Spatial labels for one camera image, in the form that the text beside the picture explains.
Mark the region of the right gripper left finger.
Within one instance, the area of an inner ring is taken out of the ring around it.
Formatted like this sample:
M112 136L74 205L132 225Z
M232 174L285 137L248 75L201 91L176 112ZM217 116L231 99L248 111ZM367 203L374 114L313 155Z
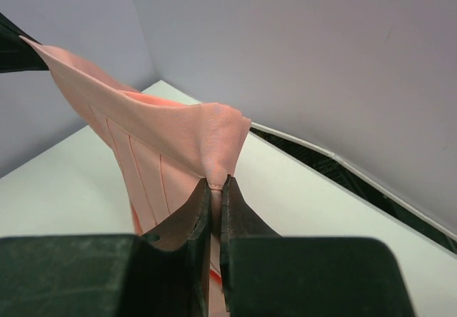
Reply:
M207 316L211 190L201 179L186 203L141 237L142 316Z

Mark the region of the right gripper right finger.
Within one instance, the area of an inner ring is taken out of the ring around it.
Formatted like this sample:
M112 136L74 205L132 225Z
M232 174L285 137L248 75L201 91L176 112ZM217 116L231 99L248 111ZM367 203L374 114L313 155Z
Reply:
M228 176L222 191L220 268L231 316L285 316L267 284L255 283L266 267L266 242L275 232L245 201L237 180Z

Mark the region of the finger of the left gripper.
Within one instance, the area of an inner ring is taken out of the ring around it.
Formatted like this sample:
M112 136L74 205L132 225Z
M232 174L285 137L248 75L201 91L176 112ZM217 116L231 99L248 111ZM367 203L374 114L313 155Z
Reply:
M25 42L21 36L31 39L27 33L0 13L0 71L14 73L20 71L48 71L42 58Z

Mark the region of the pink pleated skirt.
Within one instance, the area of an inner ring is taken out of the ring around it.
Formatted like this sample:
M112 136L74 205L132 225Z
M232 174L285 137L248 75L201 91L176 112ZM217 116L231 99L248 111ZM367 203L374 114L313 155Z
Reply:
M186 105L144 94L65 49L35 41L30 46L71 107L115 155L138 234L184 205L200 179L208 181L209 313L225 316L219 266L222 190L235 172L250 119L219 103Z

